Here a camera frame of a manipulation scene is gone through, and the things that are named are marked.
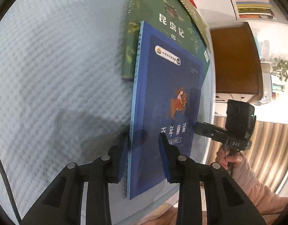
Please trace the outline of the right forearm pink sleeve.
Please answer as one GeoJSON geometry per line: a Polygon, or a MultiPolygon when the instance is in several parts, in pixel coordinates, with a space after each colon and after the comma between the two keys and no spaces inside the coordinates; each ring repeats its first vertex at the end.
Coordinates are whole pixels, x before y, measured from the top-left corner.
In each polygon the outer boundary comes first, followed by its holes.
{"type": "Polygon", "coordinates": [[[257,210],[263,216],[266,224],[273,224],[288,204],[288,196],[279,196],[268,186],[261,183],[248,160],[242,156],[242,162],[238,166],[232,164],[231,177],[245,192],[257,210]]]}

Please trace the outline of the right hand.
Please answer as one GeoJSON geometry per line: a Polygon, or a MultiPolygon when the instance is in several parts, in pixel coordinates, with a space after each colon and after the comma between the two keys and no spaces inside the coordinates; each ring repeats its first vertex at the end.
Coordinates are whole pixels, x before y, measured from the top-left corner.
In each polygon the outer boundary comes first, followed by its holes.
{"type": "Polygon", "coordinates": [[[238,166],[242,159],[239,153],[230,154],[230,150],[227,147],[221,146],[216,153],[215,162],[219,163],[225,170],[228,170],[229,164],[238,166]]]}

